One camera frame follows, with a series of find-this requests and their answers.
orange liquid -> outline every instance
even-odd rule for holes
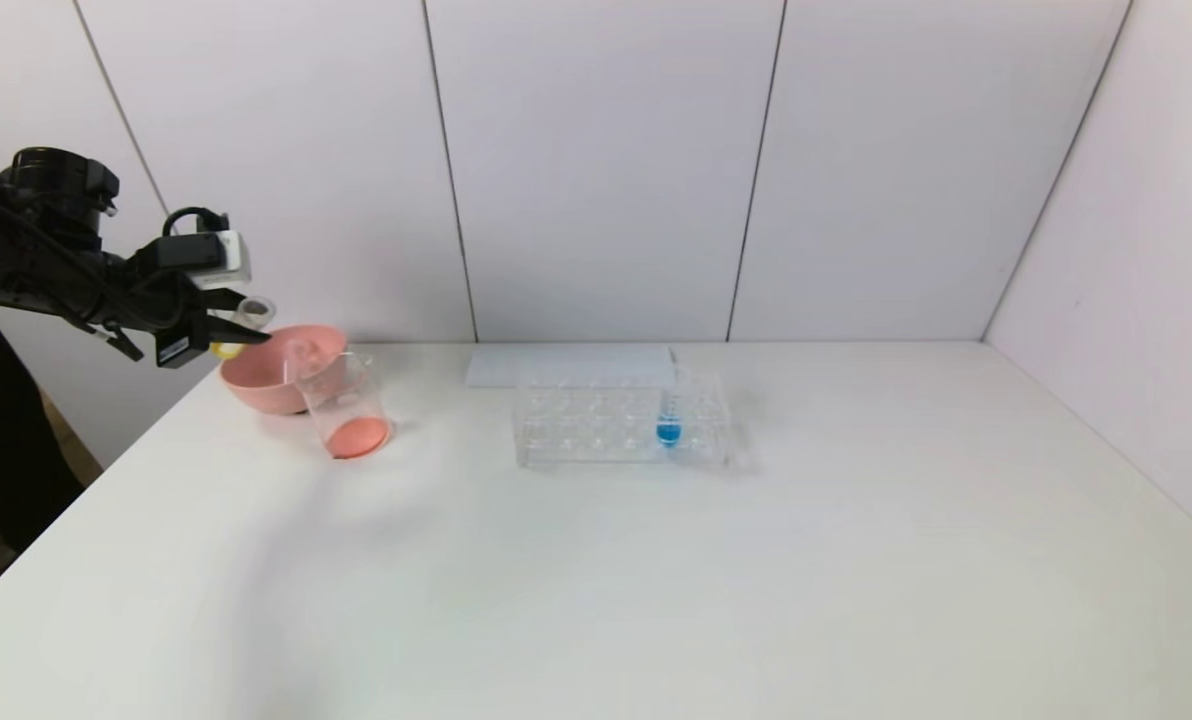
[[[391,436],[391,426],[384,418],[353,418],[334,430],[325,441],[325,449],[337,460],[368,455],[378,451]]]

white wall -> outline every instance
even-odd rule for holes
[[[1192,514],[1192,0],[1137,0],[986,336]]]
[[[482,340],[724,340],[782,0],[427,6]]]
[[[106,165],[122,181],[120,213],[103,219],[103,247],[126,255],[164,219],[70,4],[0,0],[0,170],[14,151],[56,145]],[[0,308],[0,327],[99,463],[111,464],[213,366],[142,364],[62,319]]]
[[[1126,0],[789,0],[733,340],[977,340]]]
[[[277,323],[471,341],[421,0],[81,0],[170,210],[231,215]]]

pink bowl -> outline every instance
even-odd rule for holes
[[[290,341],[316,343],[327,355],[348,348],[348,336],[330,325],[290,325],[271,333],[262,345],[250,345],[240,355],[224,360],[218,374],[238,401],[268,415],[293,415],[308,410],[303,393],[285,381],[285,346]]]

wooden floor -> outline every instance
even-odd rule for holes
[[[52,427],[52,434],[58,440],[58,448],[62,451],[62,457],[67,460],[67,466],[72,468],[76,479],[80,479],[81,486],[88,488],[103,473],[103,465],[99,465],[98,460],[94,460],[94,457],[89,454],[89,448],[85,447],[83,442],[80,442],[80,437],[76,437],[76,433],[72,429],[72,426],[67,424],[67,420],[52,405],[49,397],[43,392],[41,396],[44,401],[44,412],[49,417],[49,424]]]

blue liquid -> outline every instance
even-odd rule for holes
[[[675,415],[659,415],[659,424],[654,429],[663,447],[675,447],[679,442],[679,418]]]

